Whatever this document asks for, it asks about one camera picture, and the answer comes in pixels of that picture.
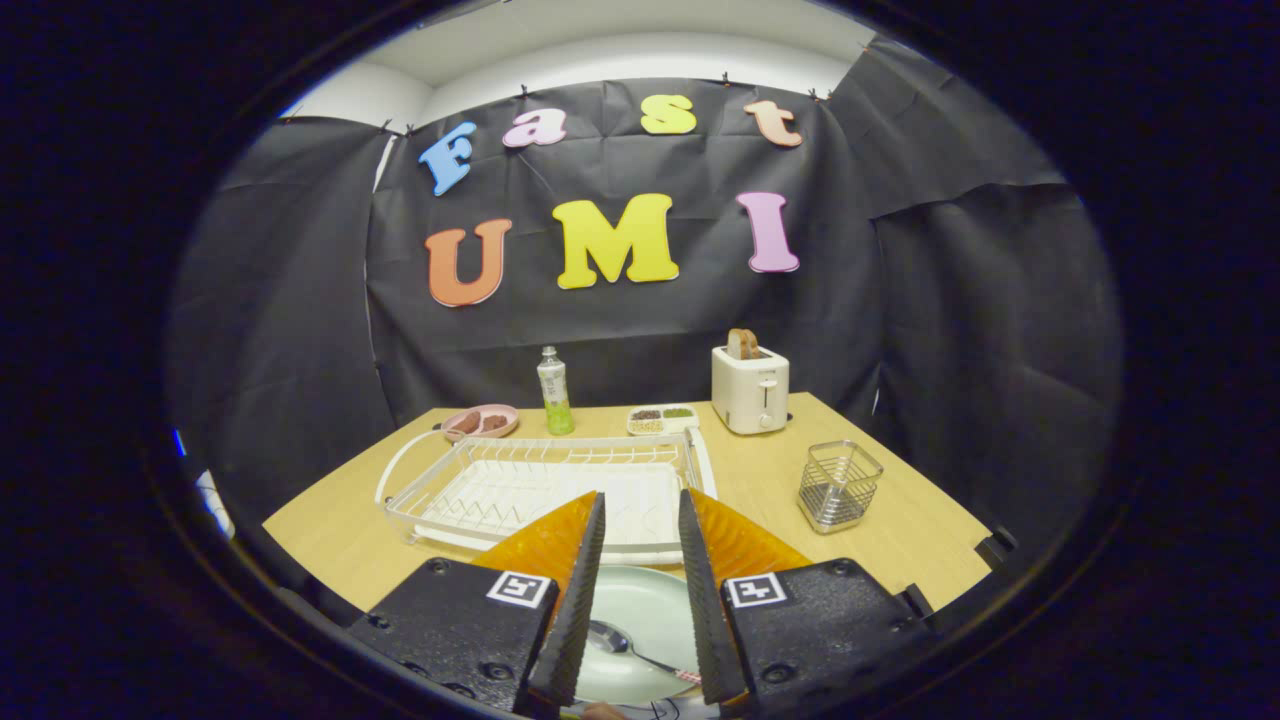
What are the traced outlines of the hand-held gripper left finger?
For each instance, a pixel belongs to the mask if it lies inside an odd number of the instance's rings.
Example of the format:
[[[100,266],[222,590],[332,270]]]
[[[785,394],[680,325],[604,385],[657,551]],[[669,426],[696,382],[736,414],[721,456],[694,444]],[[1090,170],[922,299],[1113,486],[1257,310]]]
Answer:
[[[472,562],[434,557],[348,628],[451,700],[556,716],[576,696],[605,538],[590,491]]]

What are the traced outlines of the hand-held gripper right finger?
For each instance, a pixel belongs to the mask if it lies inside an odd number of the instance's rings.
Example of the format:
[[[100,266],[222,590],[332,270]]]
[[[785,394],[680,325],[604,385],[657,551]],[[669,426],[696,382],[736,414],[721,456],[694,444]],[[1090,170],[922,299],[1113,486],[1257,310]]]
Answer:
[[[851,559],[805,559],[696,489],[678,533],[701,693],[722,711],[868,711],[934,648],[911,603]]]

